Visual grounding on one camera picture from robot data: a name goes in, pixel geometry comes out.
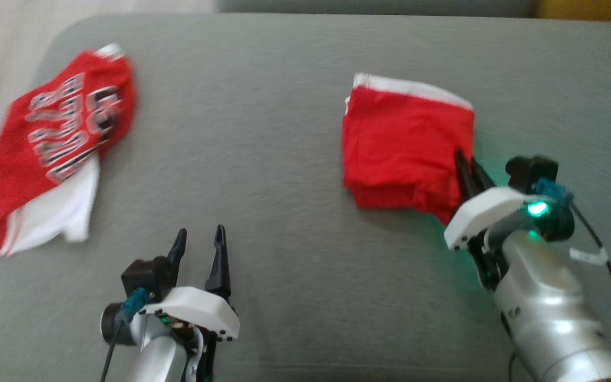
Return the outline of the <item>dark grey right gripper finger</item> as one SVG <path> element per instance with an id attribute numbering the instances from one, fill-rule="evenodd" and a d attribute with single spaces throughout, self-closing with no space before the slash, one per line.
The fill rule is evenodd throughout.
<path id="1" fill-rule="evenodd" d="M 470 162 L 461 150 L 454 152 L 455 170 L 460 189 L 461 203 L 465 203 L 477 196 L 477 184 L 475 183 L 470 168 Z"/>
<path id="2" fill-rule="evenodd" d="M 475 158 L 470 162 L 470 174 L 473 185 L 472 197 L 495 187 L 494 181 Z"/>

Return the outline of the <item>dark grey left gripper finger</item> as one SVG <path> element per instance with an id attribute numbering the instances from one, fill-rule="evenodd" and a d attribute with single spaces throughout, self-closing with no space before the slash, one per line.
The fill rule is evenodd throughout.
<path id="1" fill-rule="evenodd" d="M 210 276 L 205 283 L 206 292 L 213 293 L 224 300 L 230 300 L 231 278 L 228 244 L 225 227 L 219 224 L 214 235 L 214 261 Z"/>
<path id="2" fill-rule="evenodd" d="M 187 242 L 187 230 L 181 228 L 176 238 L 173 241 L 170 251 L 167 255 L 167 260 L 170 265 L 169 273 L 170 276 L 178 276 L 180 269 L 180 261 L 185 254 L 185 247 Z"/>

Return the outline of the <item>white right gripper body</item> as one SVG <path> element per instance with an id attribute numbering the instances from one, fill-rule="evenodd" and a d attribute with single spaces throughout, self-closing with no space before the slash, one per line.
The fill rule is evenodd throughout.
<path id="1" fill-rule="evenodd" d="M 467 250 L 472 256 L 485 290 L 495 291 L 511 266 L 503 249 L 506 240 L 523 233 L 528 241 L 538 240 L 528 213 L 534 201 L 512 188 L 490 188 L 462 203 L 444 230 L 450 250 Z"/>

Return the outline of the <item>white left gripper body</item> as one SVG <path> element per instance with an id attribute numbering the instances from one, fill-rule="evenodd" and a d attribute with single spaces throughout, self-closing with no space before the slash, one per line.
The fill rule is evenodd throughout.
<path id="1" fill-rule="evenodd" d="M 149 303 L 146 314 L 163 314 L 192 323 L 223 338 L 239 338 L 240 319 L 222 297 L 193 286 L 175 287 L 161 302 Z"/>

